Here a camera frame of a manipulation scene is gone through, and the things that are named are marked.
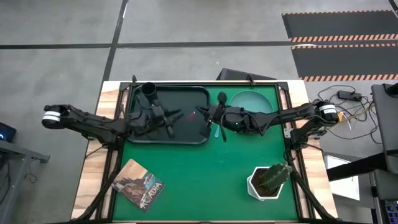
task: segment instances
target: white flower pot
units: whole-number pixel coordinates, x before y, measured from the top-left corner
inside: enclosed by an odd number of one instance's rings
[[[275,196],[272,197],[261,197],[256,189],[254,188],[253,184],[251,183],[252,181],[252,177],[254,176],[254,174],[256,173],[256,171],[258,169],[269,169],[270,167],[256,167],[254,168],[253,173],[248,177],[247,182],[248,182],[248,193],[249,195],[252,195],[253,197],[255,197],[256,199],[260,200],[260,201],[264,201],[264,200],[269,200],[269,199],[278,199],[280,191],[282,190],[282,187],[284,186],[283,184],[279,187],[279,189],[277,190],[277,193],[275,194]]]

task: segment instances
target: black plastic tray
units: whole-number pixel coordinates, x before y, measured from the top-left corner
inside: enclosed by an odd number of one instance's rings
[[[131,142],[136,143],[156,143],[156,144],[203,144],[207,138],[200,134],[200,129],[205,125],[205,120],[195,107],[208,106],[210,104],[210,94],[201,86],[162,86],[157,85],[157,96],[162,105],[168,110],[181,109],[183,116],[173,124],[174,138],[169,138],[164,127],[158,131],[153,131],[145,136],[130,136]],[[136,97],[139,98],[141,105],[148,108],[149,102],[141,93],[140,89],[135,89],[131,96],[131,110],[139,111],[136,103]]]

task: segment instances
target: concrete floor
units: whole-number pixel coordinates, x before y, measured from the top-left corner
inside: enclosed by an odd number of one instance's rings
[[[0,44],[110,43],[120,5],[121,0],[0,0]],[[132,0],[119,42],[287,40],[283,12],[372,9],[391,6],[387,0]],[[87,141],[72,131],[43,128],[43,107],[69,103],[95,112],[108,53],[108,49],[0,50],[0,121],[17,128],[16,144],[51,154],[48,164],[32,164],[39,180],[25,182],[15,223],[70,218]],[[298,79],[288,47],[224,47],[118,49],[110,80],[130,80],[133,74],[140,80],[214,80],[223,67]],[[309,98],[332,84],[307,83]],[[369,94],[373,82],[345,84]],[[368,121],[351,132],[345,126],[337,128],[355,136],[372,127]],[[358,157],[380,150],[369,138],[342,141],[329,134],[321,146]],[[343,219],[355,221],[358,213],[369,221],[368,211],[337,204]]]

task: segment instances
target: book cover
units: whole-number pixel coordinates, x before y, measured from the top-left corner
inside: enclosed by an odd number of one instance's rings
[[[112,187],[146,212],[164,188],[164,183],[130,159],[116,176]]]

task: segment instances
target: green plant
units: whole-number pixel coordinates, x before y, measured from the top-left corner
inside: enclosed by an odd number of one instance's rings
[[[261,187],[267,191],[274,190],[281,186],[289,178],[292,168],[287,164],[276,164],[270,167],[264,174],[260,175]]]

